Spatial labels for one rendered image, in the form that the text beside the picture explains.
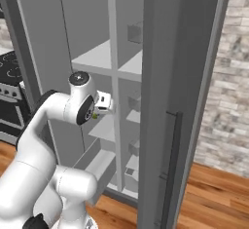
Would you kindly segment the black stove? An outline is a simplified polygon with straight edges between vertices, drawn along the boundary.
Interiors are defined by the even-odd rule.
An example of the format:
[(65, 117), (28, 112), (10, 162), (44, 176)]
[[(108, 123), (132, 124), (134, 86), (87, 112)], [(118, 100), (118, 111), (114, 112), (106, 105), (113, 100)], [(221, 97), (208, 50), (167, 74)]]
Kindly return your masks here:
[(15, 145), (30, 117), (14, 51), (0, 55), (0, 140)]

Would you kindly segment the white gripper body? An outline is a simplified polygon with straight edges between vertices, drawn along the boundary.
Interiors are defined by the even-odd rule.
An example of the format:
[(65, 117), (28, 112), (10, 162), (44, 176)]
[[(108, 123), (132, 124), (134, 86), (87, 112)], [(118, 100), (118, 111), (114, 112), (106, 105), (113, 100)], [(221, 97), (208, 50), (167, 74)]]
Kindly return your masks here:
[(115, 101), (112, 98), (110, 99), (110, 103), (109, 103), (109, 106), (108, 106), (108, 112), (112, 113), (112, 114), (115, 114), (115, 112), (116, 112), (116, 104), (115, 104)]

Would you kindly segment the grey fridge door bin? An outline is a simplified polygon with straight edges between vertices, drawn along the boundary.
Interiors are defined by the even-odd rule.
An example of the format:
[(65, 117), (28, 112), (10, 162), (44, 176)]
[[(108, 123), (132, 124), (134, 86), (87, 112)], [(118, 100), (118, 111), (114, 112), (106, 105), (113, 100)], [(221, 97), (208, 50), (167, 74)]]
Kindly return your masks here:
[(139, 149), (140, 149), (140, 140), (134, 139), (128, 144), (128, 151), (130, 154), (138, 156), (139, 155)]
[(125, 172), (125, 188), (132, 192), (138, 191), (139, 181), (139, 157), (132, 155), (126, 164)]
[(141, 116), (141, 94), (133, 93), (127, 97), (128, 114), (127, 120), (135, 123), (140, 122)]

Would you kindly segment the grey fridge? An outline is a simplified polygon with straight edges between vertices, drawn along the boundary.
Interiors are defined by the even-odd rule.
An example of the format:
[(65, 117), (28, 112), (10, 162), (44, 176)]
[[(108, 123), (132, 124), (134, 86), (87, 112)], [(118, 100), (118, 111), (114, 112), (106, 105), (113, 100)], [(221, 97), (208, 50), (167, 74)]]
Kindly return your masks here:
[[(39, 91), (35, 68), (25, 36), (17, 0), (0, 0), (8, 25), (29, 106), (34, 108), (42, 95)], [(112, 69), (118, 70), (137, 53), (142, 52), (144, 0), (61, 0), (69, 56), (72, 60), (96, 46), (110, 41)], [(128, 144), (140, 140), (140, 122), (127, 120), (127, 97), (141, 94), (142, 81), (130, 81), (118, 76), (90, 73), (98, 90), (111, 94), (116, 104), (115, 114), (103, 114), (80, 128), (83, 134), (84, 153), (99, 137), (89, 135), (93, 127), (105, 116), (112, 115), (115, 141), (100, 139), (101, 148), (116, 154), (116, 172), (103, 194), (131, 206), (138, 203), (138, 191), (125, 188), (125, 167), (132, 154)], [(53, 139), (49, 125), (45, 129), (50, 147)]]

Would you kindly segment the grey fridge shelf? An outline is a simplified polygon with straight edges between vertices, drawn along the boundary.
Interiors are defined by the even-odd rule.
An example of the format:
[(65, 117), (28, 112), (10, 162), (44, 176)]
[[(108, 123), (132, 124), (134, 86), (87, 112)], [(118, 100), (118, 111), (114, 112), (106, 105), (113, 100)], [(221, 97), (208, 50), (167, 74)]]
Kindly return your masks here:
[(115, 141), (114, 121), (112, 115), (105, 115), (89, 132), (89, 135), (108, 141)]
[(112, 69), (110, 41), (96, 46), (72, 60), (74, 70), (84, 70), (106, 76), (118, 76), (130, 81), (142, 81), (142, 52), (137, 53), (118, 70)]

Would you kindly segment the grey freezer drawer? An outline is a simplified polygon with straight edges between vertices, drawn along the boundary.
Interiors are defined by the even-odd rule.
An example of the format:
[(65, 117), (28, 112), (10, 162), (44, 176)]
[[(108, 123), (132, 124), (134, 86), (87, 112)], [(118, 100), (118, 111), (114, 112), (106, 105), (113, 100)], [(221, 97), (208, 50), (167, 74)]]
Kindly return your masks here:
[(97, 138), (74, 165), (76, 169), (92, 173), (97, 179), (97, 189), (88, 203), (94, 206), (116, 172), (116, 154), (101, 148)]

